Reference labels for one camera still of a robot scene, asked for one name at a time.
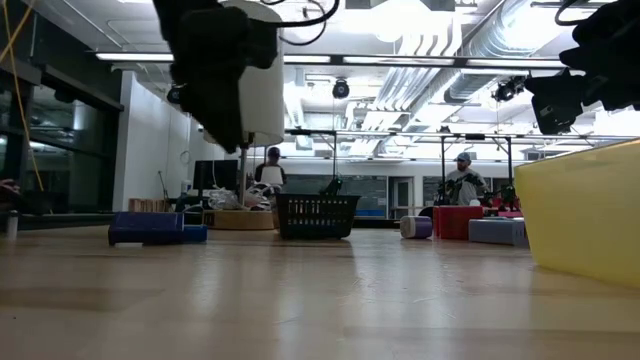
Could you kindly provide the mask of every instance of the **ceiling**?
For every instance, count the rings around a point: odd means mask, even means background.
[[[167,52],[168,48],[160,36],[157,16],[153,6],[150,3],[140,3],[144,2],[144,0],[135,0],[137,2],[134,3],[123,3],[123,1],[133,0],[47,0],[36,2],[35,8],[40,14],[96,51]],[[441,18],[437,17],[441,13],[421,13],[420,11],[424,10],[424,6],[420,3],[420,0],[371,0],[371,3],[379,5],[368,10],[353,9],[355,5],[367,1],[369,0],[342,1],[338,13],[329,21],[327,31],[319,41],[306,47],[293,47],[283,44],[283,52],[285,54],[402,54],[403,47],[408,44],[410,37],[405,34],[405,37],[398,38],[396,41],[391,41],[392,39],[389,37],[393,35],[395,28],[404,28],[405,23],[415,23],[422,33],[426,33],[425,29],[428,26],[434,27],[433,35],[424,35],[423,37],[423,39],[431,39],[430,37],[434,36],[433,39],[436,39],[434,40],[435,45],[429,49],[429,52],[426,52],[425,48],[424,55],[446,55],[446,51],[450,51],[449,55],[454,55],[459,52],[459,44],[463,40],[471,40],[473,42],[474,37],[480,36],[478,34],[485,28],[497,26],[489,19],[480,32],[476,31],[477,25],[500,2],[499,0],[478,0],[476,9],[464,12],[456,11],[456,15],[447,15],[448,17],[444,18],[446,20],[442,22],[445,27],[438,28],[440,25],[433,24],[441,24]],[[509,1],[526,2],[528,0],[507,0],[507,2]],[[326,8],[329,8],[333,1],[323,0],[321,3]],[[304,6],[308,6],[305,0],[289,0],[283,5],[275,6],[275,9],[284,20],[302,20],[302,8]],[[384,14],[376,9],[383,9]],[[538,15],[542,14],[541,19],[547,22],[537,20],[537,18],[532,18],[531,16],[528,19],[527,17],[520,17],[513,25],[513,29],[505,33],[505,36],[510,36],[516,40],[520,39],[520,41],[529,41],[526,39],[535,37],[531,34],[532,27],[548,28],[543,24],[548,24],[549,21],[552,21],[554,9],[545,9],[544,12],[541,12],[542,10],[533,11],[536,14],[539,13]],[[455,35],[456,28],[459,29],[458,35]],[[522,31],[522,35],[516,34],[517,29]],[[287,30],[284,35],[287,38],[300,41],[313,37],[317,31],[317,28]],[[445,48],[440,46],[443,36],[445,40],[448,39],[448,42],[443,42],[448,46]],[[539,47],[536,47],[536,50],[530,55],[555,58],[560,51],[573,46],[575,46],[575,43],[571,39],[570,32],[558,30],[557,33],[554,33],[554,36],[549,37]],[[159,95],[164,95],[170,87],[171,78],[166,64],[134,64],[126,65],[123,69],[136,71],[138,80]],[[318,121],[327,119],[328,123],[324,127],[331,127],[336,123],[333,120],[334,116],[344,120],[338,122],[343,126],[354,126],[354,124],[363,122],[364,115],[359,120],[354,120],[350,119],[350,116],[357,116],[349,112],[353,112],[353,109],[357,106],[364,106],[366,110],[373,105],[379,105],[376,104],[377,96],[382,94],[381,89],[383,85],[390,81],[390,71],[393,70],[387,67],[364,66],[287,66],[286,71],[298,75],[295,82],[291,81],[291,86],[295,86],[293,88],[296,93],[295,100],[285,98],[285,103],[289,109],[289,117],[295,115],[293,114],[295,111],[291,111],[293,108],[302,113],[300,118],[304,118],[304,114],[332,114],[333,116],[329,117],[316,116],[313,121],[311,116],[307,116],[309,124],[318,125]],[[414,76],[418,76],[422,70],[411,71],[413,71]],[[401,109],[407,111],[410,115],[392,115],[395,116],[395,119],[398,119],[394,124],[395,126],[401,123],[401,126],[406,129],[412,124],[428,123],[428,126],[419,127],[420,131],[434,131],[441,125],[450,125],[459,128],[461,132],[538,133],[535,127],[535,116],[530,106],[531,94],[522,94],[516,97],[515,100],[504,104],[496,104],[491,99],[491,92],[495,90],[497,82],[507,79],[508,75],[495,74],[493,81],[478,89],[466,103],[452,106],[451,104],[442,104],[441,92],[436,93],[435,97],[429,96],[425,98],[425,94],[430,89],[436,89],[436,82],[443,75],[441,73],[443,71],[438,73],[437,70],[434,70],[429,74],[423,74],[425,79],[424,88],[421,89],[420,93],[415,94],[415,99],[407,102],[412,104],[411,106],[407,109]],[[406,77],[407,82],[405,84],[396,85],[400,89],[398,90],[399,94],[409,92],[407,89],[410,86],[407,84],[413,84],[411,82],[413,78],[409,75],[411,73]],[[337,78],[347,79],[351,87],[351,95],[348,99],[335,100],[332,98],[331,89]],[[594,119],[594,113],[587,112],[576,123],[576,131],[589,133],[589,129],[593,127]],[[391,125],[393,121],[385,120],[383,123]]]

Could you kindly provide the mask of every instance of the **floor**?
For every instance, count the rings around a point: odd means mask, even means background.
[[[109,248],[105,228],[0,242],[0,358],[638,359],[640,290],[526,250],[401,240]]]

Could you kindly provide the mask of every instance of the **cap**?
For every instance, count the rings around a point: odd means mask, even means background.
[[[465,162],[471,162],[471,155],[469,155],[469,153],[460,153],[460,155],[458,155],[458,157],[456,158],[456,161],[465,161]]]
[[[278,149],[275,146],[272,148],[269,148],[269,151],[267,152],[267,156],[280,157],[280,149]]]

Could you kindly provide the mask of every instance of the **black basket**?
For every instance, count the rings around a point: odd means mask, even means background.
[[[283,239],[341,239],[351,234],[360,196],[278,194]]]

